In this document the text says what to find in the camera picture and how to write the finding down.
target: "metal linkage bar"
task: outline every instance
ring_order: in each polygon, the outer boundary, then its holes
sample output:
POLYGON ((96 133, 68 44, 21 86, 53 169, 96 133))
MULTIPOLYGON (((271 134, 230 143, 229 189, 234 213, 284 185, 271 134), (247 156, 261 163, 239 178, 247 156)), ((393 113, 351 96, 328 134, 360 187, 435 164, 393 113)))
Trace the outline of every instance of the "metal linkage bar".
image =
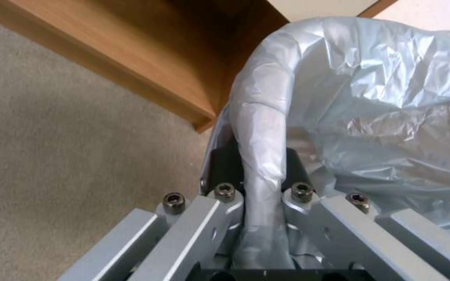
POLYGON ((157 215, 135 209, 70 267, 59 281, 124 280, 166 232, 157 215))
POLYGON ((211 262, 227 233, 226 212, 223 203, 197 196, 129 281, 185 280, 197 263, 211 262))
POLYGON ((375 221, 430 265, 450 278, 450 233, 406 209, 375 221))
POLYGON ((321 199, 297 221, 336 269, 357 263, 380 280, 447 280, 343 196, 321 199))

